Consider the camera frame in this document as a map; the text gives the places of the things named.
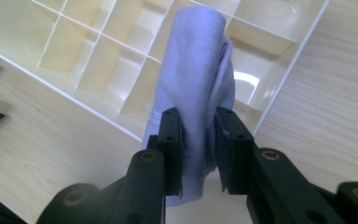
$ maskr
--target white plastic organizer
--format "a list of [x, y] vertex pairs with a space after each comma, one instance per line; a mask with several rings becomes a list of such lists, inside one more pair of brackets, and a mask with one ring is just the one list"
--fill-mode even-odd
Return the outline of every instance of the white plastic organizer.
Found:
[[234, 45], [234, 110], [255, 134], [327, 4], [0, 0], [0, 57], [141, 140], [176, 10], [213, 7]]

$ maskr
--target wooden table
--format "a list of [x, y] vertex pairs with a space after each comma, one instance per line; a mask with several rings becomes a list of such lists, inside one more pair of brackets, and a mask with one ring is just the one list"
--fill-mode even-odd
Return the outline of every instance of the wooden table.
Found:
[[[29, 223], [61, 189], [122, 177], [140, 144], [0, 60], [0, 201]], [[262, 125], [312, 183], [358, 180], [358, 0], [332, 0]], [[208, 178], [202, 200], [167, 209], [167, 223], [250, 223], [244, 197]]]

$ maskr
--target gray cloth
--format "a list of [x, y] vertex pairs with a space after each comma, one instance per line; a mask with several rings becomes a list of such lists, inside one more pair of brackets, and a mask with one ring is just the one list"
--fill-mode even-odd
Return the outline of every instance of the gray cloth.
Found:
[[214, 112], [218, 106], [232, 108], [235, 94], [225, 24], [225, 18], [209, 7], [181, 8], [172, 24], [143, 141], [145, 148], [149, 135], [158, 134], [163, 111], [178, 109], [184, 130], [184, 195], [167, 197], [167, 205], [199, 199], [205, 176], [216, 167]]

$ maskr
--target wood grain surface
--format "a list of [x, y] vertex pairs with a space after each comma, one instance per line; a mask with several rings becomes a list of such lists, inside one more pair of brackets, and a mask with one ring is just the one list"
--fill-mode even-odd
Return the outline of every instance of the wood grain surface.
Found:
[[[10, 67], [0, 60], [0, 201], [35, 223], [66, 186], [122, 177], [140, 143]], [[358, 0], [331, 1], [256, 142], [323, 188], [358, 180]], [[167, 223], [251, 222], [244, 197], [213, 177], [201, 200], [167, 209]]]

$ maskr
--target towel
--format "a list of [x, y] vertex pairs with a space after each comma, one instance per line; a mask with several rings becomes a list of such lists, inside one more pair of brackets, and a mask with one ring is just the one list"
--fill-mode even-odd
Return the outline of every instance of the towel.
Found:
[[168, 206], [199, 199], [205, 176], [216, 167], [213, 115], [232, 108], [235, 84], [232, 45], [224, 37], [226, 20], [210, 7], [183, 7], [175, 15], [161, 65], [156, 96], [146, 124], [143, 148], [158, 134], [163, 111], [176, 107], [183, 122], [183, 197]]

